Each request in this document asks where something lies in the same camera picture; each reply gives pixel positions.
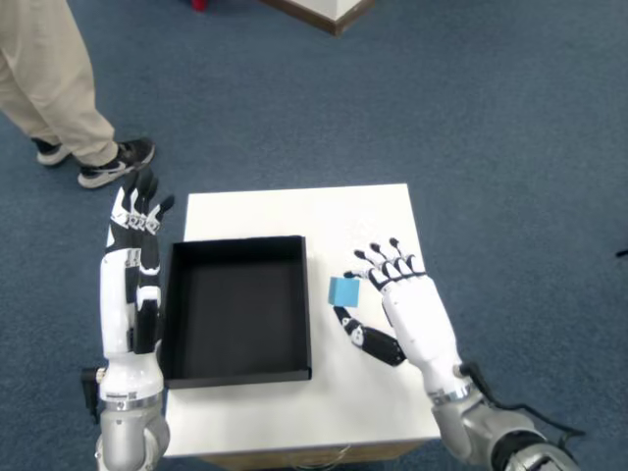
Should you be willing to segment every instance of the black sneaker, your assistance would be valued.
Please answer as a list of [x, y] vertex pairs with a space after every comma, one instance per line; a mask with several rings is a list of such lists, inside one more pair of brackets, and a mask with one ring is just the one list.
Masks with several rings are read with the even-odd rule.
[[54, 167], [61, 164], [72, 152], [63, 144], [52, 145], [41, 139], [32, 139], [37, 146], [37, 162], [46, 167]]
[[118, 155], [100, 167], [81, 167], [78, 184], [83, 188], [98, 188], [133, 170], [148, 165], [155, 155], [155, 144], [150, 139], [130, 140], [118, 143]]

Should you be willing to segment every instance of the black box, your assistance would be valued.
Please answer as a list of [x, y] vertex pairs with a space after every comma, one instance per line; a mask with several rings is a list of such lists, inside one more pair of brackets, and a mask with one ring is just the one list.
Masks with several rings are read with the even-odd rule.
[[175, 243], [160, 363], [168, 388], [312, 377], [305, 238]]

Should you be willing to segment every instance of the white table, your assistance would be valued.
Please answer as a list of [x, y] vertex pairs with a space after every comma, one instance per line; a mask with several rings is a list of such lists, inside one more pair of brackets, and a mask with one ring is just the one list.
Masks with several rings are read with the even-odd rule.
[[[357, 349], [327, 302], [330, 277], [364, 267], [354, 249], [395, 236], [421, 255], [407, 186], [189, 196], [186, 241], [291, 235], [307, 243], [312, 380], [170, 390], [166, 456], [418, 445], [439, 436], [419, 371], [406, 363], [392, 368]], [[380, 295], [366, 282], [353, 313], [392, 332]]]

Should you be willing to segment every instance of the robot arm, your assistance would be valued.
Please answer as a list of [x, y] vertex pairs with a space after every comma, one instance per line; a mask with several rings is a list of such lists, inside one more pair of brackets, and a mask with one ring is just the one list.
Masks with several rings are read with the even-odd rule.
[[420, 261], [405, 253], [394, 238], [391, 246], [388, 253], [378, 244], [355, 251], [371, 267], [344, 275], [369, 280], [382, 294], [396, 340], [363, 326], [337, 306], [337, 316], [353, 344], [392, 366], [407, 358], [421, 370], [443, 443], [458, 460], [492, 471], [578, 471], [564, 443], [550, 443], [517, 410], [563, 430], [566, 437], [584, 434], [526, 405], [507, 406], [495, 400], [478, 367], [460, 359], [439, 293]]
[[150, 171], [127, 177], [116, 196], [101, 263], [100, 316], [109, 360], [99, 372], [101, 471], [154, 469], [170, 441], [155, 348], [161, 305], [157, 232], [174, 197], [149, 211], [157, 184]]

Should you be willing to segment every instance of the blue foam block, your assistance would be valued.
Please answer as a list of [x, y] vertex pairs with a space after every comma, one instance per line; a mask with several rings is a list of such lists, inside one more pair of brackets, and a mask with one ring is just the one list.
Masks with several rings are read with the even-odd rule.
[[334, 306], [357, 307], [360, 281], [349, 278], [332, 278], [329, 303]]

